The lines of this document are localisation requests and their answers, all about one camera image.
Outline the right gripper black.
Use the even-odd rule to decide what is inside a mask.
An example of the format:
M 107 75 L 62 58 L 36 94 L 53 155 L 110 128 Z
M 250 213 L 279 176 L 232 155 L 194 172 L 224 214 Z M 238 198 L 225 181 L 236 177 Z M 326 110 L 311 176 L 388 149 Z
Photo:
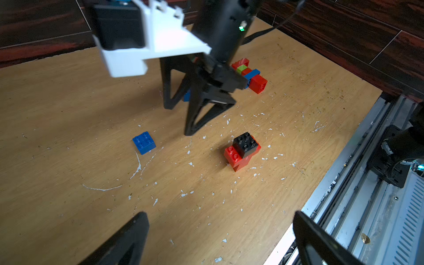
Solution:
M 184 134 L 193 136 L 209 121 L 232 108 L 236 100 L 230 95 L 246 87 L 247 81 L 230 63 L 254 21 L 261 1 L 204 1 L 194 22 L 192 33 L 211 47 L 205 57 L 212 68 L 210 76 L 222 83 L 219 87 L 194 75 L 195 55 L 160 58 L 163 105 L 173 109 L 191 91 Z

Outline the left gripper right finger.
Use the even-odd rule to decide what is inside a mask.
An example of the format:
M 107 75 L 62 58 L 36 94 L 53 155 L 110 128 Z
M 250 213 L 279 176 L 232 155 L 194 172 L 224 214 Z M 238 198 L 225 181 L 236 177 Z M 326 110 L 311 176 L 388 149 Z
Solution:
M 294 214 L 293 230 L 301 265 L 361 264 L 361 261 L 301 211 Z

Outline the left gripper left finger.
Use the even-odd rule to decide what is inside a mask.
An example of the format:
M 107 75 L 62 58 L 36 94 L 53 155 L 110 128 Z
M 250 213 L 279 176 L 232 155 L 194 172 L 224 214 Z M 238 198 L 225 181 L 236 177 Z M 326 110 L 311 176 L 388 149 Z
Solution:
M 145 212 L 137 213 L 80 264 L 139 265 L 149 228 L 148 215 Z

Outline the green square lego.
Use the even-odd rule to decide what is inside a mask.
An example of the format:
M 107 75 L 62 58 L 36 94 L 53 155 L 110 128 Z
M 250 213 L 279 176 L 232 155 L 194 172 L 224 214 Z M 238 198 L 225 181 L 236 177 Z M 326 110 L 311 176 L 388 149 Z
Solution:
M 243 72 L 244 72 L 247 68 L 248 68 L 248 67 L 247 67 L 246 65 L 240 65 L 240 66 L 236 69 L 236 71 L 237 71 L 239 74 L 243 75 Z

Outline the red square lego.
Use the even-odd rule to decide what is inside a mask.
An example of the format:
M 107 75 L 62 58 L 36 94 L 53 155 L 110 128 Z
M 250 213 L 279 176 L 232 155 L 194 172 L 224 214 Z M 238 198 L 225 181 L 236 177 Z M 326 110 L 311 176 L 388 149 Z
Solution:
M 235 172 L 239 171 L 240 169 L 244 168 L 245 166 L 247 166 L 251 160 L 252 156 L 247 156 L 243 159 L 238 160 L 234 166 L 233 166 L 233 170 Z
M 250 72 L 252 72 L 252 70 L 250 68 L 246 68 L 241 72 L 241 75 L 245 76 L 245 75 L 249 74 Z
M 268 81 L 261 75 L 256 75 L 250 80 L 249 88 L 256 94 L 260 94 L 265 90 Z

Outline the red long lego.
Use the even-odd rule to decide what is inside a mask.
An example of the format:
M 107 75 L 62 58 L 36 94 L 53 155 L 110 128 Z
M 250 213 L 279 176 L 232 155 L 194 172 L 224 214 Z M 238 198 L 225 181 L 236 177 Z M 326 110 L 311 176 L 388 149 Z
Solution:
M 253 158 L 253 156 L 255 156 L 257 153 L 259 153 L 259 151 L 261 150 L 261 146 L 260 146 L 260 144 L 259 144 L 259 148 L 253 153 L 253 154 L 251 154 L 250 156 L 252 156 L 252 158 Z M 225 156 L 225 158 L 227 159 L 227 161 L 228 161 L 228 163 L 229 163 L 229 165 L 231 166 L 231 167 L 233 167 L 234 166 L 234 164 L 238 161 L 238 160 L 240 160 L 240 159 L 242 159 L 239 155 L 238 155 L 238 153 L 237 153 L 237 151 L 233 148 L 233 145 L 231 145 L 231 146 L 229 146 L 228 148 L 226 148 L 225 149 L 225 151 L 224 151 L 224 156 Z
M 231 67 L 232 67 L 234 70 L 237 70 L 237 68 L 238 68 L 238 67 L 240 67 L 240 66 L 242 66 L 242 65 L 244 65 L 244 66 L 248 67 L 248 64 L 249 64 L 249 63 L 250 63 L 249 59 L 247 59 L 247 58 L 242 58 L 242 59 L 240 59 L 239 61 L 237 61 L 237 62 L 235 62 L 235 63 L 231 64 Z

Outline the blue square lego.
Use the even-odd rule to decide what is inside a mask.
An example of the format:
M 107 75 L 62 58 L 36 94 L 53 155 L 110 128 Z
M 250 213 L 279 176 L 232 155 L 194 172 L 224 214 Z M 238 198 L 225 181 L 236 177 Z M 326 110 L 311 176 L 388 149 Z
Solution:
M 147 131 L 134 137 L 132 141 L 141 155 L 144 155 L 156 148 L 153 138 Z

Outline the black square lego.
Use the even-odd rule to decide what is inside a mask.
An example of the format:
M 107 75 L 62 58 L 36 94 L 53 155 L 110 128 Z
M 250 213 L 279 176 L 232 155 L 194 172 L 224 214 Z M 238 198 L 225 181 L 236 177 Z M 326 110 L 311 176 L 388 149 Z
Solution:
M 259 148 L 259 144 L 249 132 L 245 132 L 233 140 L 233 148 L 244 159 L 253 154 Z

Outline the blue long lego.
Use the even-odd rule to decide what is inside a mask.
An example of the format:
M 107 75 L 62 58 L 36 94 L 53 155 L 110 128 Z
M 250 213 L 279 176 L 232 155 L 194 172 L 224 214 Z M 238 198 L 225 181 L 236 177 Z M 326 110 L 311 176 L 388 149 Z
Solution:
M 250 86 L 251 80 L 259 74 L 260 74 L 260 71 L 258 69 L 254 69 L 244 76 L 247 79 L 246 88 L 248 88 Z
M 190 97 L 191 97 L 191 90 L 189 89 L 189 90 L 187 91 L 187 93 L 184 95 L 184 97 L 183 97 L 183 101 L 184 101 L 184 102 L 189 102 L 189 101 L 190 101 Z

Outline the aluminium front rail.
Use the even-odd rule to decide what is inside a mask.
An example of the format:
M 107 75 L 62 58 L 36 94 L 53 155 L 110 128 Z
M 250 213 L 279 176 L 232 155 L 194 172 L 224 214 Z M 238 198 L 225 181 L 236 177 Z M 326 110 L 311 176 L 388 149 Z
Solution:
M 403 188 L 367 169 L 384 130 L 424 131 L 424 105 L 405 97 L 379 98 L 300 210 L 361 265 L 424 262 L 424 158 L 411 163 Z M 301 265 L 293 224 L 266 260 Z

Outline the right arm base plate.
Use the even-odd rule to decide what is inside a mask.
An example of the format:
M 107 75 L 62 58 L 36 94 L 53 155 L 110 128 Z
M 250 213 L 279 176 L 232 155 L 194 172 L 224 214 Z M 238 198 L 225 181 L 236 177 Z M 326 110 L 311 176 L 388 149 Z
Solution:
M 367 162 L 381 180 L 403 188 L 411 163 L 424 158 L 424 132 L 415 127 L 388 126 Z

